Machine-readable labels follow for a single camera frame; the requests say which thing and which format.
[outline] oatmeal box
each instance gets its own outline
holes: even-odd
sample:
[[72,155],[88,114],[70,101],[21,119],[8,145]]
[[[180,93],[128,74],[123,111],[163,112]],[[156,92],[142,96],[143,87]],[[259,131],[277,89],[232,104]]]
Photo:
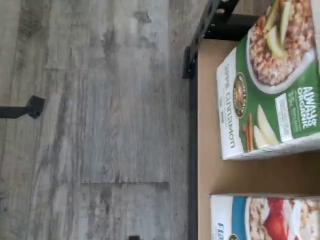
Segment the oatmeal box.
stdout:
[[276,0],[218,67],[224,160],[320,149],[319,2]]
[[211,196],[211,240],[318,240],[320,199]]

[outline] laminate flooring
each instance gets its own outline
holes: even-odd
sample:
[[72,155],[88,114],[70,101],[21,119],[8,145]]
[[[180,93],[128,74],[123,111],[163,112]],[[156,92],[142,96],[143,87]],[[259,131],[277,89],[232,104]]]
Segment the laminate flooring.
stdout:
[[[185,240],[189,83],[207,0],[3,0],[0,240]],[[270,4],[241,0],[238,13]]]

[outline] black metal bar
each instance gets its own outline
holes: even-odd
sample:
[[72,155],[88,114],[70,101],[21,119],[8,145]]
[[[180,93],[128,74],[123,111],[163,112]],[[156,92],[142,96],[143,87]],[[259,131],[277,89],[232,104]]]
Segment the black metal bar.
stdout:
[[141,240],[140,236],[129,236],[128,240]]
[[45,100],[32,96],[25,107],[0,107],[0,119],[18,119],[24,115],[29,115],[33,119],[41,116],[45,108]]
[[198,239],[198,63],[189,82],[188,240]]
[[198,47],[202,39],[240,41],[258,20],[256,16],[233,14],[239,0],[210,0],[194,38],[184,52],[183,78],[193,79]]

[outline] oatmeal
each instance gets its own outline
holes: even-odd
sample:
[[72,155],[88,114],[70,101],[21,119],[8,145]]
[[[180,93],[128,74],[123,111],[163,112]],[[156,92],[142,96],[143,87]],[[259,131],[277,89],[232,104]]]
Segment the oatmeal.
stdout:
[[[282,27],[284,0],[280,0],[276,9],[276,26],[278,35]],[[267,35],[270,29],[266,27],[267,14],[259,19],[251,30],[250,60],[258,81],[265,85],[276,86],[288,78],[302,63],[305,54],[315,47],[315,31],[310,0],[291,0],[289,6],[288,24],[285,28],[283,56],[276,56],[268,44]]]
[[303,240],[316,239],[312,236],[319,235],[319,211],[319,203],[312,200],[253,198],[250,202],[251,239],[291,240],[297,235]]

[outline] shelf bracket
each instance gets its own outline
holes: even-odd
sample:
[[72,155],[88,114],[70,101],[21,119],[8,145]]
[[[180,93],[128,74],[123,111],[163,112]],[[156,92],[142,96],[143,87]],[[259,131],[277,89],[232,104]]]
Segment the shelf bracket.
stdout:
[[45,108],[45,100],[38,96],[32,96],[25,107],[0,106],[0,119],[18,119],[29,115],[33,119],[41,116]]
[[241,41],[258,16],[233,14],[239,0],[210,0],[205,7],[190,46],[183,58],[183,78],[193,79],[198,60],[198,47],[203,39]]

